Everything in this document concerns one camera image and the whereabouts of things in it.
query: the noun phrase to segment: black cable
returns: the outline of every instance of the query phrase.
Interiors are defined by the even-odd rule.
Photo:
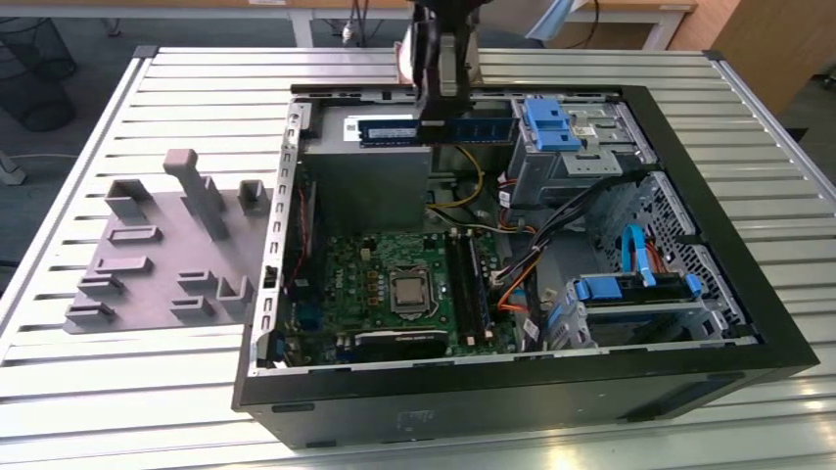
[[[382,22],[385,22],[385,20],[379,20],[379,22],[377,23],[377,26],[374,27],[374,30],[370,31],[370,35],[367,36],[367,41],[369,42],[374,38],[374,36],[377,35],[377,30],[379,29],[379,26],[382,25]]]
[[[639,181],[646,176],[647,172],[653,169],[647,166],[641,169],[634,169],[618,176],[610,176],[598,180],[591,186],[581,191],[562,206],[557,208],[546,223],[541,226],[539,230],[534,234],[531,241],[529,242],[525,250],[525,255],[514,262],[509,263],[509,267],[502,269],[502,274],[497,276],[497,280],[503,279],[507,275],[515,272],[518,269],[527,266],[537,257],[537,254],[546,248],[550,243],[550,234],[559,230],[565,225],[577,220],[589,207],[594,204],[598,195],[618,184]]]
[[[359,44],[362,48],[367,47],[367,42],[365,41],[365,16],[367,15],[367,0],[362,3],[362,17],[359,20]]]
[[[582,41],[575,42],[565,49],[574,49],[575,47],[581,45],[583,46],[583,49],[589,47],[589,41],[591,41],[591,36],[595,35],[595,31],[598,30],[598,22],[601,21],[601,4],[598,3],[598,0],[593,0],[593,1],[595,3],[595,18],[591,21],[591,28],[589,29],[589,34],[586,35],[586,38]]]
[[[341,36],[342,35],[342,32],[339,31],[339,29],[334,25],[333,21],[322,19],[322,22],[325,22],[325,24],[330,27],[330,35],[331,36]]]

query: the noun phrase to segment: wastebasket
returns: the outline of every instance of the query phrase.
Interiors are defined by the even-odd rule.
[[[75,110],[54,77],[35,70],[0,45],[0,108],[26,130],[54,130],[73,119]]]
[[[75,61],[49,18],[0,17],[0,43],[42,78],[59,80],[74,73]]]

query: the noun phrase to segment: metal table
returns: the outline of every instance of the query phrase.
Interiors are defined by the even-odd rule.
[[[289,451],[229,410],[239,326],[70,336],[59,325],[109,213],[110,180],[134,177],[150,191],[173,190],[162,152],[187,147],[219,189],[253,178],[271,185],[289,85],[390,82],[391,53],[166,48],[130,62],[0,304],[0,462],[37,469],[275,460],[295,468],[831,468],[836,192],[798,146],[727,66],[698,53],[487,49],[481,64],[491,83],[650,88],[821,365],[674,421]]]

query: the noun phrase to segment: sticker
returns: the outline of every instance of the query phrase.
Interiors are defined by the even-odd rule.
[[[522,329],[527,333],[527,336],[531,337],[531,340],[535,341],[539,337],[539,328],[537,328],[534,322],[527,318],[525,319],[525,323],[522,324]]]
[[[510,193],[506,191],[499,191],[498,192],[498,204],[506,208],[510,209]]]
[[[594,137],[598,135],[595,134],[595,128],[591,125],[574,125],[571,127],[571,131],[577,137]]]
[[[401,127],[390,129],[367,129],[369,139],[397,139],[413,138],[418,134],[418,130],[413,127]]]
[[[361,120],[377,120],[377,119],[411,119],[411,115],[365,115],[365,116],[347,116],[343,121],[342,127],[342,140],[345,142],[359,141],[359,129],[355,123]]]

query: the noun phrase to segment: blue latch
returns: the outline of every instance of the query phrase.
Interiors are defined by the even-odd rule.
[[[577,300],[585,301],[589,299],[589,289],[586,288],[586,282],[581,279],[574,281],[574,294],[577,294]]]
[[[547,316],[546,328],[550,328],[550,325],[553,325],[553,323],[557,321],[557,318],[559,317],[561,313],[562,313],[562,305],[558,305],[555,309],[551,311],[550,315]]]
[[[554,99],[526,98],[525,121],[534,133],[537,150],[546,152],[575,152],[579,139],[571,133],[570,116]]]
[[[617,279],[613,277],[586,277],[583,281],[593,301],[621,298],[621,288],[617,287]]]
[[[699,278],[695,277],[695,274],[686,273],[683,275],[683,283],[687,285],[687,289],[690,289],[690,295],[695,299],[702,295],[702,283],[699,282]]]
[[[633,267],[630,260],[629,245],[633,246],[635,256],[635,265]],[[641,227],[634,223],[627,223],[623,226],[621,232],[621,271],[631,272],[637,271],[643,279],[643,285],[653,287],[655,285],[655,277],[653,277],[653,271],[650,270],[650,260],[647,258],[647,249],[643,246],[643,232]]]

